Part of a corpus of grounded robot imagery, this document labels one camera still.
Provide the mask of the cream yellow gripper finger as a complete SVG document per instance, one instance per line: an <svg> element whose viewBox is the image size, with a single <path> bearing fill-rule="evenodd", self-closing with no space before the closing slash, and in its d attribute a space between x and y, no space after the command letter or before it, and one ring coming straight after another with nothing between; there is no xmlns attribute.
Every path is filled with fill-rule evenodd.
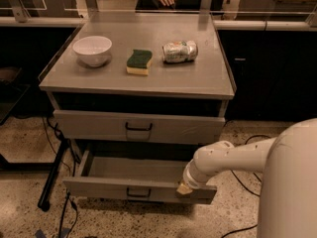
<svg viewBox="0 0 317 238"><path fill-rule="evenodd" d="M187 196L193 192L193 189L190 188L183 180L178 183L178 187L176 189L176 195L180 197Z"/></svg>

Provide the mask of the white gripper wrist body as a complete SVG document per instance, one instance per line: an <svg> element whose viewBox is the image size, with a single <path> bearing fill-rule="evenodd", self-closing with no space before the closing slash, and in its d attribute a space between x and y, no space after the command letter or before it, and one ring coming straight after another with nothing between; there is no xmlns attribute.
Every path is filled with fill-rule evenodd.
<svg viewBox="0 0 317 238"><path fill-rule="evenodd" d="M204 187L208 180L215 175L215 170L207 166L201 166L194 160L191 160L183 171L183 181L191 189L200 189Z"/></svg>

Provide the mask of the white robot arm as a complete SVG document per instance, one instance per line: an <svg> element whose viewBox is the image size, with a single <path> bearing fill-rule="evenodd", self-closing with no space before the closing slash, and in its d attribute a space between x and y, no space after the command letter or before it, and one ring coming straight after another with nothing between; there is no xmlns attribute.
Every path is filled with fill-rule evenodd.
<svg viewBox="0 0 317 238"><path fill-rule="evenodd" d="M263 174L257 238L317 238L316 118L268 140L239 147L219 141L199 148L177 192L192 193L228 170Z"/></svg>

